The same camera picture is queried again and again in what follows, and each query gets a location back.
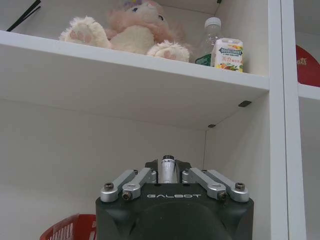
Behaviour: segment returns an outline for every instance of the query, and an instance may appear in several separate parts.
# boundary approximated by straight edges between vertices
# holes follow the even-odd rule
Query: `plush toy paw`
[[[154,45],[148,52],[148,56],[154,56],[159,58],[177,60],[182,62],[189,62],[190,53],[188,49],[181,46],[178,43],[171,43],[164,41]]]
[[[70,22],[70,25],[70,28],[61,33],[59,38],[61,41],[111,48],[104,28],[92,17],[76,17]]]

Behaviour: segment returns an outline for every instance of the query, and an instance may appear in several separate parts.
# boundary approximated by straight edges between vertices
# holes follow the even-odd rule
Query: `silver metal linkage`
[[[136,199],[141,195],[141,188],[145,183],[157,181],[157,174],[151,168],[143,168],[130,182],[122,186],[122,198],[126,201]]]
[[[196,167],[183,171],[182,181],[183,183],[200,184],[206,189],[206,193],[210,198],[216,200],[224,200],[226,198],[226,187],[223,184],[214,181]]]
[[[134,170],[126,170],[113,182],[106,183],[100,191],[100,199],[102,202],[110,203],[118,199],[118,195],[122,190],[122,186],[130,182],[136,173]]]
[[[241,182],[233,182],[215,170],[207,170],[204,173],[218,183],[225,185],[226,192],[236,202],[246,203],[249,201],[249,191]]]

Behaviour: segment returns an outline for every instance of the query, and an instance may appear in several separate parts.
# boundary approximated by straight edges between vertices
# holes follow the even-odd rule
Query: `red sign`
[[[298,45],[296,50],[296,64],[298,82],[310,86],[320,87],[320,64],[306,50]]]

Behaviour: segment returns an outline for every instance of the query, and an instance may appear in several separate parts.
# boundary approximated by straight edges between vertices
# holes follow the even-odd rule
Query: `bottle label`
[[[195,60],[196,64],[204,65],[204,66],[210,66],[211,64],[211,53],[204,55],[202,57],[199,57],[197,60]]]

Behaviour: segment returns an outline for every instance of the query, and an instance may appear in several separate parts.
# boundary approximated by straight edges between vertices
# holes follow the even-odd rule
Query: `white wall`
[[[0,30],[7,29],[34,2],[34,0],[5,0],[1,3]],[[42,0],[41,9],[29,17],[13,32],[58,39],[61,32],[69,27],[74,17],[93,17],[107,28],[107,12],[119,4],[118,0]],[[186,40],[196,46],[204,32],[204,24],[211,15],[207,13],[165,7],[170,23],[181,23],[186,32]]]
[[[320,35],[296,32],[295,43],[309,52],[320,63]]]
[[[319,240],[320,101],[299,98],[307,240]]]
[[[268,76],[268,0],[223,0],[216,16],[224,37],[243,41],[243,71]]]
[[[319,240],[319,184],[320,155],[319,149],[302,148],[303,185],[305,202],[305,220],[307,240]]]
[[[204,131],[0,100],[0,239],[94,213],[105,182],[164,154],[201,168],[204,146]]]
[[[204,168],[243,182],[254,201],[254,240],[271,239],[269,97],[207,132]]]

